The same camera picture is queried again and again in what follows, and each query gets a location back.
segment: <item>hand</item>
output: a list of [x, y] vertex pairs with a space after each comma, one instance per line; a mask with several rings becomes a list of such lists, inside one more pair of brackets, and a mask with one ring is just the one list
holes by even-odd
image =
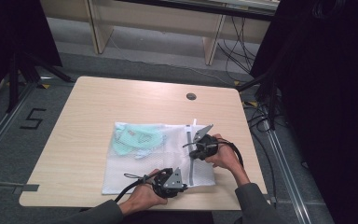
[[[220, 133], [215, 134], [213, 137], [217, 138], [219, 142], [226, 142], [223, 140]], [[241, 166], [240, 161], [234, 153], [234, 150], [229, 145], [219, 144], [218, 147], [219, 149], [217, 150], [216, 154], [205, 158], [206, 162], [213, 163], [213, 167], [219, 166], [221, 168], [228, 169], [230, 172]]]
[[159, 204], [167, 204], [168, 200], [160, 198], [151, 188], [149, 184], [138, 185], [130, 198], [119, 205], [121, 212], [124, 216], [129, 214], [144, 211], [150, 207]]

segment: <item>wooden table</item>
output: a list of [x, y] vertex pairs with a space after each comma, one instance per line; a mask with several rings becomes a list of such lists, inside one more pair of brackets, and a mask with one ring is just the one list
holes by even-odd
[[[194, 93], [196, 100], [186, 95]], [[100, 77], [77, 80], [24, 191], [23, 206], [93, 207], [117, 195], [102, 195], [106, 153], [116, 121], [214, 126], [235, 143], [251, 181], [267, 193], [255, 147], [234, 89]], [[196, 187], [153, 209], [240, 210], [236, 182], [215, 168], [216, 185]]]

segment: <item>folded cloth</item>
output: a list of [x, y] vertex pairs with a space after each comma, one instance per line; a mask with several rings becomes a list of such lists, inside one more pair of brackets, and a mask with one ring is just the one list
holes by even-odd
[[182, 181], [190, 188], [214, 185], [213, 167], [188, 154], [196, 131], [203, 125], [115, 123], [106, 158], [103, 194], [119, 194], [134, 179], [124, 174], [143, 176], [154, 169], [179, 167]]

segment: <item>gray sleeve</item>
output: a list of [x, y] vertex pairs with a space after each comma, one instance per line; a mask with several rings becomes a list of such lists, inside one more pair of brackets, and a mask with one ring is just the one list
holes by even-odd
[[235, 189], [235, 193], [242, 210], [242, 223], [285, 223], [264, 199], [257, 184], [242, 185]]
[[85, 212], [75, 214], [63, 219], [56, 224], [115, 224], [123, 219], [123, 214], [117, 203], [109, 200]]

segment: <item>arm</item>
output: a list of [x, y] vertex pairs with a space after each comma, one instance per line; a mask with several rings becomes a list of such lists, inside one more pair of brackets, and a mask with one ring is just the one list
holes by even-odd
[[160, 198], [151, 189], [150, 185], [142, 184], [135, 188], [126, 202], [117, 205], [115, 201], [109, 200], [88, 211], [63, 219], [57, 222], [57, 224], [118, 223], [124, 216], [146, 210], [154, 205], [167, 204], [167, 202], [168, 200]]
[[[214, 137], [223, 141], [220, 134]], [[242, 210], [242, 223], [284, 223], [274, 208], [264, 199], [257, 184], [251, 183], [231, 147], [219, 144], [217, 153], [206, 158], [205, 161], [213, 163], [213, 167], [228, 169], [234, 176], [238, 186], [235, 193]]]

